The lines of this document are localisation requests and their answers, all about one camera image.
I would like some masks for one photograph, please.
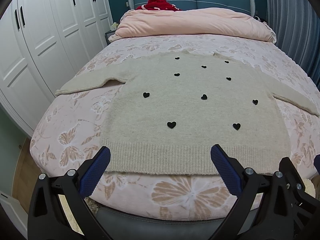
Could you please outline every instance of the blue gripper pad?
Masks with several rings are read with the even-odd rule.
[[[313,160],[313,165],[315,166],[316,170],[320,174],[320,155],[319,154]]]
[[[210,155],[230,194],[239,197],[242,193],[241,178],[229,162],[227,154],[215,144],[211,147]]]
[[[86,173],[80,180],[79,194],[84,199],[91,196],[101,176],[108,167],[111,159],[109,148],[105,147],[87,169]]]

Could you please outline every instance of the wardrobe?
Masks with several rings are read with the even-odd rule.
[[[106,46],[108,0],[12,0],[0,20],[0,102],[32,136],[69,81]]]

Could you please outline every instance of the bed sheet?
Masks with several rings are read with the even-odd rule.
[[[319,91],[294,61],[270,42],[243,38],[201,34],[122,39],[106,47],[77,75],[92,71],[101,62],[109,65],[167,51],[218,52],[241,60],[296,89],[320,110]],[[58,96],[31,140],[30,152],[37,165],[49,176],[61,176],[91,158],[101,147],[100,129],[106,110],[122,86],[110,81],[101,88]],[[320,149],[319,119],[290,103],[276,101],[290,136],[291,160],[302,178],[311,178],[316,174],[313,158]],[[253,208],[259,205],[260,197]],[[225,217],[236,200],[220,176],[119,172],[104,173],[91,198],[127,213],[164,220]]]

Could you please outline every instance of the beige knit sweater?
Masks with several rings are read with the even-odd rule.
[[[290,155],[274,98],[319,116],[306,97],[269,75],[219,54],[160,53],[126,60],[67,82],[57,95],[125,83],[104,121],[107,171],[218,174],[210,149],[218,143],[244,167],[273,173]]]

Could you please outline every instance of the gray curtain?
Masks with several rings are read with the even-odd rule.
[[[320,19],[308,0],[267,0],[267,22],[277,35],[276,46],[320,90]]]

